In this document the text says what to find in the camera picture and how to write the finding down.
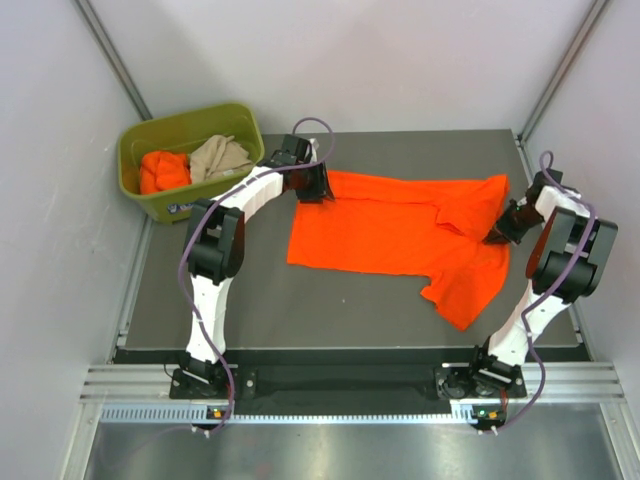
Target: beige cloth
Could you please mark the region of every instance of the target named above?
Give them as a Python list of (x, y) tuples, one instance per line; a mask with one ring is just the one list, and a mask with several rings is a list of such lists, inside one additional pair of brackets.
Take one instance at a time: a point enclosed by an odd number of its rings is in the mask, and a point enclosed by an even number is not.
[(253, 168), (249, 153), (234, 137), (214, 135), (191, 154), (191, 183), (245, 172)]

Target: plastic container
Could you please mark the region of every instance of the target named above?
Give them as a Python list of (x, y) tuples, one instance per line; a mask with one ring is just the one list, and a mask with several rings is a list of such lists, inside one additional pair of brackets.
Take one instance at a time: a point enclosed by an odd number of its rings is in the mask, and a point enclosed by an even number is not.
[(149, 195), (140, 194), (140, 163), (154, 150), (191, 153), (213, 135), (233, 135), (256, 163), (264, 156), (258, 124), (249, 108), (227, 103), (193, 110), (170, 117), (142, 122), (124, 132), (118, 142), (120, 189), (140, 204), (151, 218), (171, 224), (191, 215), (191, 204), (198, 198), (211, 198), (229, 190), (249, 172), (241, 172), (208, 182), (188, 185)]

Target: folded fabric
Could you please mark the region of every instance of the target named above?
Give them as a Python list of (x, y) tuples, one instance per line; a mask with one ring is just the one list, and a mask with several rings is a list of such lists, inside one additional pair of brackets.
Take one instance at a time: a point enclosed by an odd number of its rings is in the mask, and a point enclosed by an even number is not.
[(140, 166), (140, 193), (163, 192), (191, 183), (186, 153), (149, 152)]
[(251, 170), (249, 153), (233, 141), (234, 137), (214, 135), (191, 154), (191, 182), (230, 175)]
[(329, 181), (335, 202), (298, 203), (288, 263), (429, 277), (422, 296), (460, 330), (502, 288), (509, 248), (482, 240), (502, 212), (505, 175), (402, 181), (329, 172)]

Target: wall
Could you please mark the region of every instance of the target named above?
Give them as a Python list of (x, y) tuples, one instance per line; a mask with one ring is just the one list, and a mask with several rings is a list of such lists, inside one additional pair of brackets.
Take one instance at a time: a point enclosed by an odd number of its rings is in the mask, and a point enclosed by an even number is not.
[(1, 476), (49, 479), (140, 231), (114, 158), (138, 119), (71, 2), (5, 3), (0, 25)]
[(602, 279), (582, 302), (592, 348), (615, 362), (640, 424), (640, 3), (615, 0), (529, 143), (556, 154), (566, 182), (620, 231)]
[(241, 100), (263, 132), (519, 131), (590, 0), (95, 0), (155, 115)]

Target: clothing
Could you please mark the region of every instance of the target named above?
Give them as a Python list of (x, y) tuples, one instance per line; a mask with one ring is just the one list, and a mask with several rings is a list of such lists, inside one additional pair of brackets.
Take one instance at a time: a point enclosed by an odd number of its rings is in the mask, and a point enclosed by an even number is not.
[(191, 154), (191, 182), (200, 183), (253, 168), (249, 153), (234, 137), (214, 135)]
[(509, 248), (482, 240), (502, 213), (505, 175), (402, 181), (329, 172), (329, 182), (335, 202), (298, 204), (288, 263), (429, 277), (422, 296), (460, 330), (502, 288)]
[(140, 193), (143, 195), (184, 187), (190, 183), (186, 153), (157, 150), (142, 157)]

